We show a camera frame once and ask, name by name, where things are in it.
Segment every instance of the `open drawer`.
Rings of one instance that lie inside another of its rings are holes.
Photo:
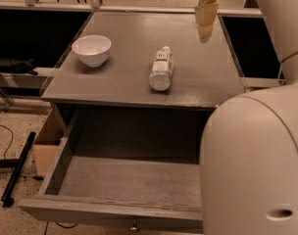
[[[208,113],[77,108],[37,196],[40,220],[202,232],[199,146]]]

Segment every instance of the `cardboard box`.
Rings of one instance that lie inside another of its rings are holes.
[[[59,139],[63,130],[51,111],[37,135],[32,150],[35,154],[35,166],[38,176],[45,176],[58,151]]]

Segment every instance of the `bottle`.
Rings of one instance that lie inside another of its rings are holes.
[[[150,86],[157,91],[169,89],[172,82],[173,69],[173,53],[168,46],[165,46],[156,54],[149,76]]]

